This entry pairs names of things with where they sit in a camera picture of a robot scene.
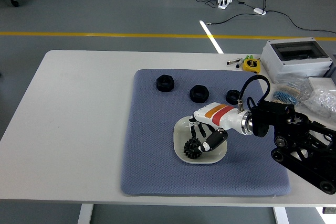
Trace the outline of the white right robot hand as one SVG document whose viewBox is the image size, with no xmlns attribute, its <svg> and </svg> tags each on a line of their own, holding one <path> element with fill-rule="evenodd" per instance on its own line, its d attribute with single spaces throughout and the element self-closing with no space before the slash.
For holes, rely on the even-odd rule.
<svg viewBox="0 0 336 224">
<path fill-rule="evenodd" d="M 227 138 L 227 130 L 234 129 L 242 135 L 251 135 L 251 113 L 231 105 L 211 103 L 195 111 L 189 118 L 191 138 L 184 145 L 184 153 L 191 159 L 209 152 Z"/>
</svg>

